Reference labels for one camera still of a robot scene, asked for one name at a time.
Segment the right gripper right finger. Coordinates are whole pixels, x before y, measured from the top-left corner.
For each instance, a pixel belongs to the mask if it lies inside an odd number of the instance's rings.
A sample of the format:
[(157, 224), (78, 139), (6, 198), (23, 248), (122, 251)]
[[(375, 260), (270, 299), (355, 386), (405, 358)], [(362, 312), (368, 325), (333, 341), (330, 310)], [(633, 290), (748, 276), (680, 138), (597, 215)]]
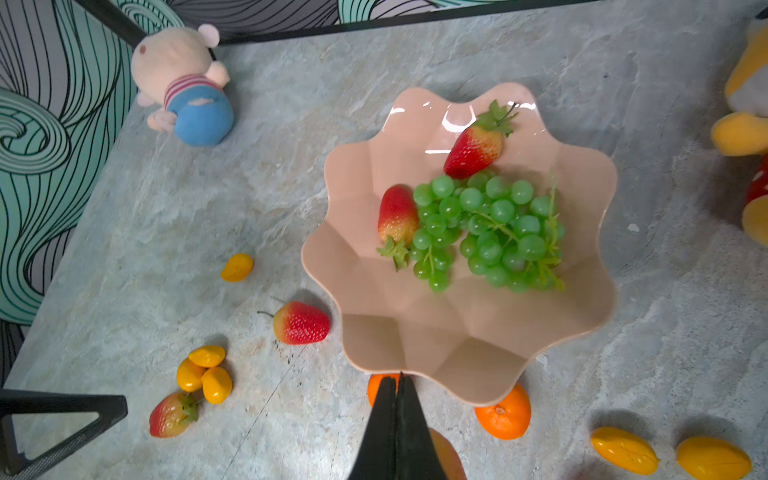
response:
[(395, 400), (395, 478), (446, 480), (413, 380), (401, 373)]

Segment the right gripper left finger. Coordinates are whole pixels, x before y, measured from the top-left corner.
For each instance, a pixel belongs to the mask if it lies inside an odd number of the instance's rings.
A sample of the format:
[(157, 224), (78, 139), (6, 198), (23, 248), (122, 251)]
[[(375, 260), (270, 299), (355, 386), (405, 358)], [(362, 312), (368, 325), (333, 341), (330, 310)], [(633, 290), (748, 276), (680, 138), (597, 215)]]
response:
[(393, 479), (396, 470), (397, 382), (385, 377), (366, 426), (350, 480)]

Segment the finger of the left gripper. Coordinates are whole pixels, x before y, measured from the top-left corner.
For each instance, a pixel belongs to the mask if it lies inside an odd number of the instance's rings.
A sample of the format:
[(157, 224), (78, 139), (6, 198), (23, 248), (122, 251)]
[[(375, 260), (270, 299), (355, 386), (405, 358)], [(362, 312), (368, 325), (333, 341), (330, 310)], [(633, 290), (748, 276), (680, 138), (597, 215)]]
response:
[(1, 477), (38, 479), (117, 425), (123, 395), (1, 390)]

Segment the pink scalloped fruit bowl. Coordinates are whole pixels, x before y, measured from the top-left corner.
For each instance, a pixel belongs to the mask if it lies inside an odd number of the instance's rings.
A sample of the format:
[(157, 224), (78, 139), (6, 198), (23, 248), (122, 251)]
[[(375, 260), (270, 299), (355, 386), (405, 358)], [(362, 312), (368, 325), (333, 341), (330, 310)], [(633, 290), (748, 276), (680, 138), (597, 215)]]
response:
[[(519, 108), (496, 169), (556, 189), (565, 228), (556, 273), (564, 286), (495, 288), (457, 259), (448, 288), (436, 293), (379, 255), (380, 200), (395, 184), (415, 187), (440, 175), (461, 131), (493, 101)], [(598, 150), (554, 138), (522, 84), (496, 85), (466, 103), (407, 89), (376, 136), (329, 154), (324, 177), (328, 213), (305, 242), (302, 263), (335, 302), (344, 354), (359, 370), (420, 375), (465, 403), (488, 406), (537, 355), (601, 328), (617, 308), (599, 247), (616, 167)]]

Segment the green grape bunch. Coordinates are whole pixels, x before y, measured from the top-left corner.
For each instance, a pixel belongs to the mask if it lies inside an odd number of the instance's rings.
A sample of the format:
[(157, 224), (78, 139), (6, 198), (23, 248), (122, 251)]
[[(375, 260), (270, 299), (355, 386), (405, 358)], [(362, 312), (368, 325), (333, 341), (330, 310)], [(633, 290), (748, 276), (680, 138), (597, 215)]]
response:
[(482, 170), (467, 180), (447, 175), (415, 188), (419, 216), (406, 259), (434, 292), (451, 284), (458, 256), (471, 274), (516, 293), (565, 289), (557, 190), (545, 193), (524, 179), (513, 182)]

